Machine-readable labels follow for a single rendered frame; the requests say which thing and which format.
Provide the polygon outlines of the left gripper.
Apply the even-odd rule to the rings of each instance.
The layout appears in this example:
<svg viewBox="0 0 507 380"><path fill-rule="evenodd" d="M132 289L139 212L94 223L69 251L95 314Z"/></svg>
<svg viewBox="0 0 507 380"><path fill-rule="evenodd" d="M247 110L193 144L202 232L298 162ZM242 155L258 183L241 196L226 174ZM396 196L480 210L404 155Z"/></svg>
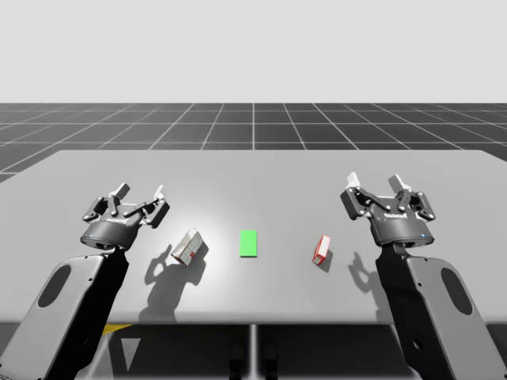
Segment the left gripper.
<svg viewBox="0 0 507 380"><path fill-rule="evenodd" d="M165 218L170 205L164 186L160 185L153 197L142 203L121 204L130 187L122 183L106 197L97 197L82 216L89 226L80 242L94 249L129 250L137 237L140 224L156 229Z"/></svg>

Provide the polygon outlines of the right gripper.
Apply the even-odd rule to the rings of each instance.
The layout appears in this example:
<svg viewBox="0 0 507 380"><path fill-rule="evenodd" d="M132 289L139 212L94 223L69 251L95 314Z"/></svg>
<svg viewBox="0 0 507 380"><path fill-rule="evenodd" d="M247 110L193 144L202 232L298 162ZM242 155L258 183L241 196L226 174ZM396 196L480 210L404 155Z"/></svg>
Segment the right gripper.
<svg viewBox="0 0 507 380"><path fill-rule="evenodd" d="M370 212L370 231L377 246L392 243L423 246L432 243L425 221L436 219L423 192L415 192L398 174L388 179L394 198L379 198L364 190L355 172L347 176L348 184L340 199L350 219Z"/></svg>

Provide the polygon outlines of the red and white carton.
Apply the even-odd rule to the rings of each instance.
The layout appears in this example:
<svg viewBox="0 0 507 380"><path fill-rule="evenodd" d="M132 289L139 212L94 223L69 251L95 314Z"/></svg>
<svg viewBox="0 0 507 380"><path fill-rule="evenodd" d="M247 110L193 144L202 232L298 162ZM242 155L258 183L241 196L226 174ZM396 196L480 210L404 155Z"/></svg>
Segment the red and white carton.
<svg viewBox="0 0 507 380"><path fill-rule="evenodd" d="M203 257L208 252L208 246L204 242L201 233L191 228L180 240L170 255L179 264L188 267L196 257Z"/></svg>

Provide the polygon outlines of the green pad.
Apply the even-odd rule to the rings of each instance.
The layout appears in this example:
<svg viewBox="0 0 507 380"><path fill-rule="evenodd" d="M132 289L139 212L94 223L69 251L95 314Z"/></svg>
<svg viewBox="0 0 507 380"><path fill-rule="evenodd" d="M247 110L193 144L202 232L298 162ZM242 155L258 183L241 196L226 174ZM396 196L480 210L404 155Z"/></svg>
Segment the green pad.
<svg viewBox="0 0 507 380"><path fill-rule="evenodd" d="M242 230L240 233L240 257L257 257L257 231Z"/></svg>

